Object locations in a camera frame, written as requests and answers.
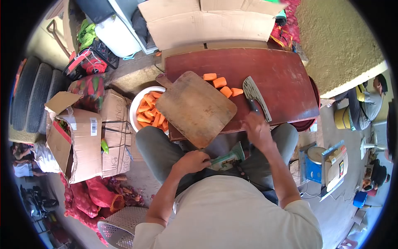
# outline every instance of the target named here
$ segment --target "yellow bucket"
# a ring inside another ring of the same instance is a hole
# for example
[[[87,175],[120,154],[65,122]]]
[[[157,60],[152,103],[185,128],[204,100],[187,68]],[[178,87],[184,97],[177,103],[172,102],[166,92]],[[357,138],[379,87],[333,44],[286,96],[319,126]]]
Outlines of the yellow bucket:
[[[337,129],[351,129],[351,125],[349,124],[348,108],[349,107],[347,106],[334,112],[334,123],[336,124]]]

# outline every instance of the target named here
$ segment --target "white bowl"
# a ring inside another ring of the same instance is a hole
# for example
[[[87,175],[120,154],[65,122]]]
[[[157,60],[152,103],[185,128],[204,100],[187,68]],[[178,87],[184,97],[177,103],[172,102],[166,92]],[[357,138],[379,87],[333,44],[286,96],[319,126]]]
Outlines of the white bowl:
[[[144,98],[144,95],[147,93],[150,93],[151,91],[157,91],[157,92],[164,92],[166,91],[166,88],[162,86],[151,86],[148,88],[145,88],[141,92],[135,96],[133,101],[131,102],[131,107],[130,107],[130,120],[131,120],[131,125],[133,126],[133,129],[135,132],[138,132],[140,129],[142,129],[142,125],[137,121],[137,109],[141,103],[141,100]],[[169,135],[169,130],[164,132],[166,135]]]

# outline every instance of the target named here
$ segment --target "knee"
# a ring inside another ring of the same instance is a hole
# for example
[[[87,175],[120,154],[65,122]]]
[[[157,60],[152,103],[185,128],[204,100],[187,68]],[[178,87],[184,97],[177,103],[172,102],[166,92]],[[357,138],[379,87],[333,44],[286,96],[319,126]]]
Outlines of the knee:
[[[135,143],[137,146],[144,145],[146,142],[151,143],[151,137],[157,132],[157,130],[159,129],[153,126],[146,126],[140,129],[135,135]]]
[[[281,129],[281,132],[285,134],[286,139],[290,141],[291,143],[297,144],[299,141],[299,133],[297,132],[297,129],[289,124],[289,123],[284,123],[281,124],[278,129]]]

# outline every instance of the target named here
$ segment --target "knife handle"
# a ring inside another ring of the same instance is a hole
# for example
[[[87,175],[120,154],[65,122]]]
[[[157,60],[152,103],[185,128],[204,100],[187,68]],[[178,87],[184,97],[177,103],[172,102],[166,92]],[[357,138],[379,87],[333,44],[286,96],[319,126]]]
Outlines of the knife handle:
[[[254,99],[248,98],[248,104],[249,104],[249,109],[250,111],[255,112],[257,115],[260,115],[260,111],[258,110],[258,107],[256,106]]]

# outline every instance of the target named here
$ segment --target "plastic basket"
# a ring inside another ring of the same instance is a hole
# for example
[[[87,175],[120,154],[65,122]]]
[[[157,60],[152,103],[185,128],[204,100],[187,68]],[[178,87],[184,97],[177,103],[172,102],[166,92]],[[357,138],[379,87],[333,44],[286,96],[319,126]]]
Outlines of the plastic basket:
[[[135,227],[144,222],[147,208],[125,207],[97,223],[102,237],[112,246],[119,249],[133,247]]]

